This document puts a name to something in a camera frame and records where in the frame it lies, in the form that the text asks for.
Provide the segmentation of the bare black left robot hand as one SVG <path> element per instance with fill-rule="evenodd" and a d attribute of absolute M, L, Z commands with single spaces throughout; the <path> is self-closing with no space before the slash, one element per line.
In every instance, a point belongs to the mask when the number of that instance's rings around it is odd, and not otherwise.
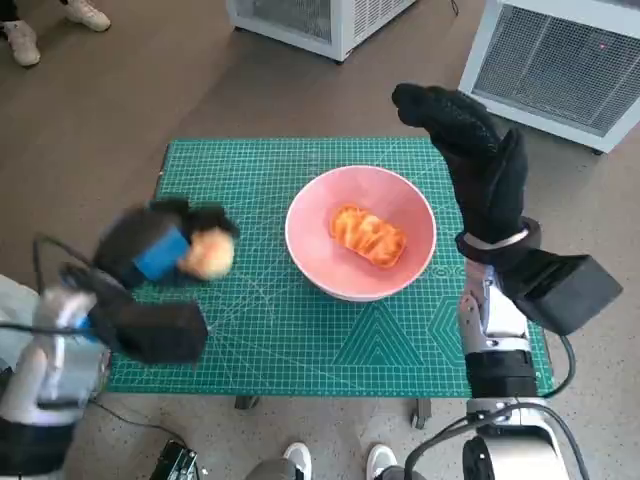
<path fill-rule="evenodd" d="M 181 197 L 127 210 L 100 239 L 92 264 L 128 289 L 182 286 L 226 276 L 239 229 L 218 203 Z"/>

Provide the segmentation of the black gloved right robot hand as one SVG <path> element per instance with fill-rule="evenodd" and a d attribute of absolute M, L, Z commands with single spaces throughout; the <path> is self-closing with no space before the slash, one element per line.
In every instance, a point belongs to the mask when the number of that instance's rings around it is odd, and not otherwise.
<path fill-rule="evenodd" d="M 400 121 L 424 129 L 444 158 L 465 233 L 496 244 L 524 230 L 528 162 L 517 129 L 500 135 L 486 107 L 457 90 L 401 83 L 391 99 Z"/>

